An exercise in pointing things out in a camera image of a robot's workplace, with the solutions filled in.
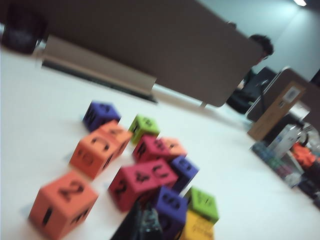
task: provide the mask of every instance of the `white table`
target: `white table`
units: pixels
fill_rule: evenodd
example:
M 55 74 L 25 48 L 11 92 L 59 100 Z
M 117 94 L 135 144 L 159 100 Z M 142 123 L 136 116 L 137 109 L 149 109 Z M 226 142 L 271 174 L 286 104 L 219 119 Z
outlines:
M 161 136 L 177 137 L 200 168 L 192 185 L 217 199 L 216 240 L 315 240 L 320 212 L 288 188 L 249 148 L 249 122 L 227 105 L 215 108 L 155 86 L 154 104 L 61 72 L 41 60 L 1 50 L 1 239 L 45 239 L 27 217 L 39 188 L 71 167 L 78 141 L 88 134 L 82 117 L 91 100 L 112 102 L 128 128 L 137 113 L 156 118 Z M 92 183 L 99 197 L 86 221 L 66 240 L 107 240 L 125 213 L 107 188 L 132 146 Z

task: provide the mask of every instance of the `dark hair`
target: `dark hair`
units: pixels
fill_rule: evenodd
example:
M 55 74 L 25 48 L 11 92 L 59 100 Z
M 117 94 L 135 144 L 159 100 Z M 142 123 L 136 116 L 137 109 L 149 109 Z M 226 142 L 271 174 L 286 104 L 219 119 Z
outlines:
M 274 46 L 271 43 L 270 38 L 268 38 L 267 36 L 254 34 L 250 36 L 249 39 L 252 39 L 256 43 L 260 44 L 263 50 L 268 54 L 268 56 L 274 53 Z

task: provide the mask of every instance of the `purple foam cube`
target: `purple foam cube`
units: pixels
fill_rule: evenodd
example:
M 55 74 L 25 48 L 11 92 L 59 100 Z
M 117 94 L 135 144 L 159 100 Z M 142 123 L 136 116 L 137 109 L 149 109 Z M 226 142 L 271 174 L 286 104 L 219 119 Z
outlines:
M 184 156 L 178 156 L 171 162 L 171 168 L 178 175 L 172 189 L 180 193 L 198 173 L 198 169 Z
M 188 200 L 166 186 L 162 186 L 153 207 L 158 212 L 163 239 L 174 239 L 186 224 Z
M 112 104 L 92 101 L 84 115 L 83 123 L 92 132 L 105 123 L 112 120 L 119 122 L 120 119 L 120 115 Z

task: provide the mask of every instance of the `brown box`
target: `brown box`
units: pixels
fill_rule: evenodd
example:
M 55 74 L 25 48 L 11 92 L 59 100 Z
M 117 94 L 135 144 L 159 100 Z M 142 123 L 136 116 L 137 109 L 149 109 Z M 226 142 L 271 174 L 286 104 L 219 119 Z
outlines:
M 286 115 L 305 93 L 305 88 L 292 81 L 275 99 L 271 106 L 248 131 L 256 141 L 261 141 L 268 132 Z

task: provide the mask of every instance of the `green foam cube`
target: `green foam cube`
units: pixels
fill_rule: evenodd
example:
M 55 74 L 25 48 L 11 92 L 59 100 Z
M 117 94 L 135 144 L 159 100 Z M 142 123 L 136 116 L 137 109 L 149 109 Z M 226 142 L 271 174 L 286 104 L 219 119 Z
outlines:
M 188 199 L 188 208 L 215 224 L 219 214 L 215 198 L 194 186 L 185 194 Z
M 140 114 L 134 118 L 129 131 L 133 133 L 131 138 L 133 144 L 137 144 L 144 134 L 158 136 L 160 133 L 156 120 Z

